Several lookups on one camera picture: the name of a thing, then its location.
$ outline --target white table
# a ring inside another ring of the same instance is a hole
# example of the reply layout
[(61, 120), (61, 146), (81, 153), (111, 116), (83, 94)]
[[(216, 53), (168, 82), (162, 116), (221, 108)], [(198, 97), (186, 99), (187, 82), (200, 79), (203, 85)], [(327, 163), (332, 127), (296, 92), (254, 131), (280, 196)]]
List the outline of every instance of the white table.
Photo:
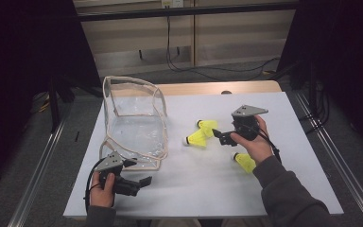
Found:
[[(185, 147), (182, 138), (196, 130), (198, 119), (218, 121), (221, 131), (231, 131), (231, 113), (242, 104), (269, 110), (262, 114), (272, 142), (281, 151), (283, 165), (297, 174), (311, 195), (323, 201), (331, 214), (342, 208), (311, 148), (285, 93), (165, 96), (169, 154), (158, 171), (123, 171), (137, 181), (152, 176), (152, 184), (137, 197), (116, 195), (117, 216), (125, 218), (242, 218), (265, 216), (261, 186), (231, 159), (240, 147), (221, 146), (216, 138), (207, 148)], [(89, 172), (98, 160), (105, 136), (103, 108), (96, 120), (89, 147), (64, 216), (83, 219), (84, 190)]]

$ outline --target shuttlecock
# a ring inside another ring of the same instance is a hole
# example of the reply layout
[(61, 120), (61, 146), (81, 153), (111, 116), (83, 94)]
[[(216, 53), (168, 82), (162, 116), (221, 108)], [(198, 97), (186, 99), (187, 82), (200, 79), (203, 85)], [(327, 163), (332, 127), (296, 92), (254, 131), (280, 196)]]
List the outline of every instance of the shuttlecock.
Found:
[(206, 136), (202, 129), (199, 129), (191, 135), (183, 138), (182, 141), (185, 146), (195, 145), (200, 147), (206, 147)]
[(207, 137), (214, 136), (212, 130), (217, 129), (217, 121), (215, 120), (199, 120), (197, 125)]

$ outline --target sleeve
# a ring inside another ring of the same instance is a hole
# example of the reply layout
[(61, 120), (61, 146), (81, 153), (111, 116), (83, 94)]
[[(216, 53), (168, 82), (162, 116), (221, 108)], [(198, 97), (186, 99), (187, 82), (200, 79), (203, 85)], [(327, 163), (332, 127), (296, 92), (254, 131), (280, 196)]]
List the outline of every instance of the sleeve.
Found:
[(274, 226), (338, 226), (322, 201), (314, 199), (291, 171), (271, 156), (254, 171)]
[(116, 210), (108, 207), (90, 206), (87, 214), (87, 227), (112, 227)]

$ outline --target clear plastic bag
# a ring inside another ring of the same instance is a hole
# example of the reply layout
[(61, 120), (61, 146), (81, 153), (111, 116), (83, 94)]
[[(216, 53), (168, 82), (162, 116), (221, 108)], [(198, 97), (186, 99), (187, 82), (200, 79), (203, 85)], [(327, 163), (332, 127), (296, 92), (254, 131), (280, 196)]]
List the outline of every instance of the clear plastic bag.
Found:
[(103, 82), (106, 138), (100, 158), (116, 150), (137, 165), (125, 170), (158, 169), (167, 156), (166, 105), (152, 83), (127, 77)]

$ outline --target person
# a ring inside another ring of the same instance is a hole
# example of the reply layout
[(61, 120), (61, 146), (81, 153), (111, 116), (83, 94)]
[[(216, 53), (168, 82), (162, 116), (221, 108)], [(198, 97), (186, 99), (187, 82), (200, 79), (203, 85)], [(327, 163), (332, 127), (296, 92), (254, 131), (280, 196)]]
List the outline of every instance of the person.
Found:
[[(268, 136), (264, 119), (259, 115), (255, 117), (261, 133)], [(244, 147), (256, 163), (253, 174), (263, 187), (263, 204), (273, 226), (338, 226), (325, 204), (313, 198), (292, 171), (285, 170), (264, 138), (257, 136), (249, 141), (237, 133), (232, 133), (231, 138)], [(93, 176), (93, 185), (96, 183), (97, 173)], [(115, 210), (111, 208), (113, 183), (114, 176), (110, 176), (104, 190), (99, 187), (91, 190), (87, 226), (112, 226), (115, 217)]]

